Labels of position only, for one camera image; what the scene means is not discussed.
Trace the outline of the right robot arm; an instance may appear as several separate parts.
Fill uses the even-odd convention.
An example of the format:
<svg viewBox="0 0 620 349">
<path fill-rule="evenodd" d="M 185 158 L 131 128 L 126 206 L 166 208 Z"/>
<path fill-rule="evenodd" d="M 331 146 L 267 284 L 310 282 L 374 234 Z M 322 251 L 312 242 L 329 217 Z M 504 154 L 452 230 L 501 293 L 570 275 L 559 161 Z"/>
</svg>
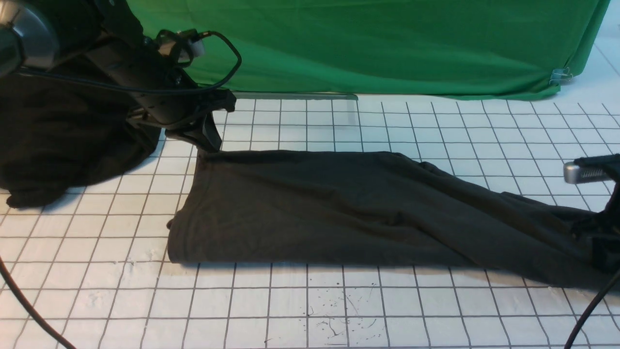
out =
<svg viewBox="0 0 620 349">
<path fill-rule="evenodd" d="M 578 221 L 571 233 L 578 241 L 591 247 L 594 267 L 605 272 L 619 269 L 620 243 L 620 160 L 612 154 L 575 159 L 564 165 L 564 180 L 572 185 L 614 182 L 613 193 L 605 208 L 591 217 Z"/>
</svg>

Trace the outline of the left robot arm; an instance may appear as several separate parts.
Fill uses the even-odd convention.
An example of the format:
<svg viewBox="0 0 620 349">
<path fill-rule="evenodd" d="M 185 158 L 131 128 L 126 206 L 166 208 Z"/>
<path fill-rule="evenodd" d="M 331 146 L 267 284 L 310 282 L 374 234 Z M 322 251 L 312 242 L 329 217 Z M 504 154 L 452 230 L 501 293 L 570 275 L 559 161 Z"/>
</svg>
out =
<svg viewBox="0 0 620 349">
<path fill-rule="evenodd" d="M 236 57 L 219 82 L 200 87 L 186 67 L 205 53 L 203 40 L 221 39 Z M 3 0 L 1 75 L 48 78 L 126 93 L 137 102 L 126 117 L 135 129 L 157 127 L 166 137 L 208 152 L 222 138 L 213 113 L 233 112 L 223 89 L 242 57 L 224 35 L 196 29 L 160 30 L 154 38 L 125 0 Z"/>
</svg>

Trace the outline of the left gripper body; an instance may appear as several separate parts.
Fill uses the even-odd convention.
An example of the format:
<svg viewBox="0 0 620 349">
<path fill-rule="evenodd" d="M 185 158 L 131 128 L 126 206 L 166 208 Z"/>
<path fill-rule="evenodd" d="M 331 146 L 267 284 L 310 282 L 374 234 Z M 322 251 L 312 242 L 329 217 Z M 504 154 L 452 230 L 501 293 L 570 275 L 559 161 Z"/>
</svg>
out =
<svg viewBox="0 0 620 349">
<path fill-rule="evenodd" d="M 235 109 L 237 98 L 231 91 L 201 91 L 153 43 L 133 47 L 124 41 L 106 41 L 87 52 L 87 58 L 111 79 L 114 88 L 131 95 L 164 128 L 188 126 L 213 111 Z"/>
</svg>

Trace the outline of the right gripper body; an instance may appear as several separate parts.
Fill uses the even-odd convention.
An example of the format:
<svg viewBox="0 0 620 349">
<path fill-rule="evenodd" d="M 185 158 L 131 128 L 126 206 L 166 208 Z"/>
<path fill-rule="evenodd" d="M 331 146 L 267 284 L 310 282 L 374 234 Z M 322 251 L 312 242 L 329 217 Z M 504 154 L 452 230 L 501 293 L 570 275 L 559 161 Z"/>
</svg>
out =
<svg viewBox="0 0 620 349">
<path fill-rule="evenodd" d="M 602 272 L 616 272 L 620 266 L 620 185 L 614 186 L 606 207 L 572 226 L 572 236 L 587 247 L 591 264 Z"/>
</svg>

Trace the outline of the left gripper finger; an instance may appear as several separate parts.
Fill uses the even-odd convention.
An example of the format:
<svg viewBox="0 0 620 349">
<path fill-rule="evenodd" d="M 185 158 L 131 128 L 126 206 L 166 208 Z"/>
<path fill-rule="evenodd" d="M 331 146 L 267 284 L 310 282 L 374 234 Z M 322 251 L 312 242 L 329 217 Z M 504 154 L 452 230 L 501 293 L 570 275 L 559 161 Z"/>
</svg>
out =
<svg viewBox="0 0 620 349">
<path fill-rule="evenodd" d="M 201 122 L 201 134 L 201 149 L 209 153 L 217 153 L 221 150 L 223 140 L 217 130 L 212 112 L 204 115 Z"/>
<path fill-rule="evenodd" d="M 203 152 L 214 151 L 214 141 L 203 128 L 166 129 L 166 137 L 189 143 Z"/>
</svg>

